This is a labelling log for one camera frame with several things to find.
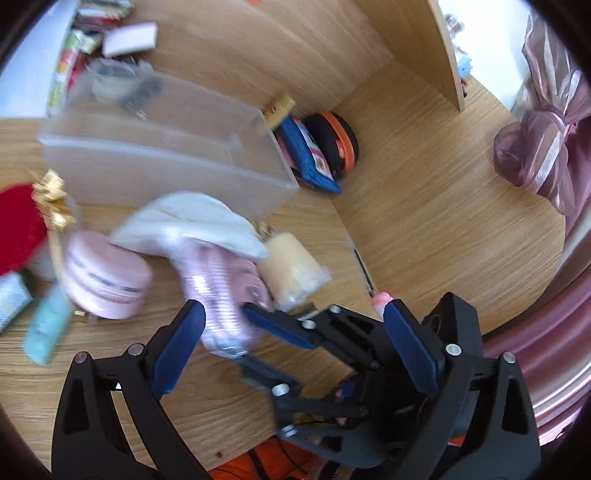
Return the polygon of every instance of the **clear plastic container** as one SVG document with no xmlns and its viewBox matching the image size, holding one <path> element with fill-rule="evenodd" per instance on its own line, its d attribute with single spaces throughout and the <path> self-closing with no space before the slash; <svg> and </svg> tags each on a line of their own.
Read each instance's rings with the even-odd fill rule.
<svg viewBox="0 0 591 480">
<path fill-rule="evenodd" d="M 257 108 L 157 73 L 159 91 L 134 109 L 99 102 L 92 72 L 39 133 L 46 162 L 79 203 L 138 207 L 179 190 L 203 192 L 249 219 L 298 189 Z"/>
</svg>

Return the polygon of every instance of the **wooden panel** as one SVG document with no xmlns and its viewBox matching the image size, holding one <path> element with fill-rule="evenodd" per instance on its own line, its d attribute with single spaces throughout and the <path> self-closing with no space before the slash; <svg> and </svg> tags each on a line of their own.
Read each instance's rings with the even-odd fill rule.
<svg viewBox="0 0 591 480">
<path fill-rule="evenodd" d="M 154 67 L 262 106 L 332 108 L 392 54 L 355 0 L 137 0 L 128 22 L 158 23 Z"/>
<path fill-rule="evenodd" d="M 44 172 L 41 146 L 35 140 L 38 127 L 37 121 L 0 121 L 0 190 L 12 183 L 31 181 L 32 172 Z M 84 227 L 109 233 L 131 211 L 86 206 Z M 333 280 L 313 298 L 318 308 L 337 303 L 375 317 L 343 223 L 325 194 L 302 189 L 268 222 L 280 231 L 292 232 L 330 269 Z M 145 343 L 158 327 L 172 321 L 184 303 L 178 276 L 170 263 L 163 258 L 149 258 L 148 262 L 154 279 L 141 314 L 98 325 L 74 322 L 47 367 L 35 366 L 22 351 L 30 310 L 0 336 L 0 403 L 47 466 L 57 404 L 74 354 L 84 349 L 100 358 L 119 355 L 134 342 Z M 270 336 L 260 342 L 255 353 L 295 375 L 309 396 L 323 396 L 349 373 L 324 350 L 297 349 Z M 125 403 L 120 395 L 115 397 L 132 450 L 138 460 L 151 464 Z M 163 406 L 181 437 L 207 468 L 244 453 L 274 433 L 271 405 L 265 394 L 243 383 L 236 365 L 208 354 L 202 346 L 191 357 L 175 391 L 163 398 Z"/>
<path fill-rule="evenodd" d="M 463 111 L 456 56 L 437 0 L 356 1 L 396 60 Z"/>
<path fill-rule="evenodd" d="M 513 118 L 469 81 L 458 113 L 393 64 L 340 105 L 361 159 L 333 203 L 378 288 L 421 317 L 452 291 L 489 332 L 552 279 L 564 217 L 495 173 L 493 139 Z"/>
</svg>

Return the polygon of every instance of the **pink round container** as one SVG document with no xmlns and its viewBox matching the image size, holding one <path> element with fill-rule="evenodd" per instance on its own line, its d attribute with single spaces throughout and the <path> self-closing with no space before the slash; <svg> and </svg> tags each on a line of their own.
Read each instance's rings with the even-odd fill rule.
<svg viewBox="0 0 591 480">
<path fill-rule="evenodd" d="M 112 320 L 136 314 L 144 304 L 152 271 L 138 254 L 109 243 L 107 236 L 74 232 L 66 252 L 65 288 L 87 312 Z"/>
</svg>

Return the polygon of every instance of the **white cloth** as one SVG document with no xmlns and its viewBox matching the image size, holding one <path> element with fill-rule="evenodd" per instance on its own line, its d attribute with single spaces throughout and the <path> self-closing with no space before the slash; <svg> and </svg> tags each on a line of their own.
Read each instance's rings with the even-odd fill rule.
<svg viewBox="0 0 591 480">
<path fill-rule="evenodd" d="M 175 245 L 195 239 L 249 260 L 269 256 L 251 223 L 204 193 L 175 192 L 138 209 L 111 234 L 111 243 L 172 258 Z"/>
</svg>

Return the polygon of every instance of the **gold ribbon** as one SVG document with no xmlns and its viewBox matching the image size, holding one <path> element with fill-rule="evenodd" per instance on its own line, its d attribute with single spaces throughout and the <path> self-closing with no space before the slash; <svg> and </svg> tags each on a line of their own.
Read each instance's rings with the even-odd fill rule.
<svg viewBox="0 0 591 480">
<path fill-rule="evenodd" d="M 72 210 L 66 204 L 64 181 L 53 170 L 49 170 L 40 182 L 33 184 L 33 201 L 43 215 L 47 227 L 47 241 L 51 262 L 56 271 L 58 283 L 63 285 L 64 258 L 60 245 L 60 233 L 76 223 Z"/>
</svg>

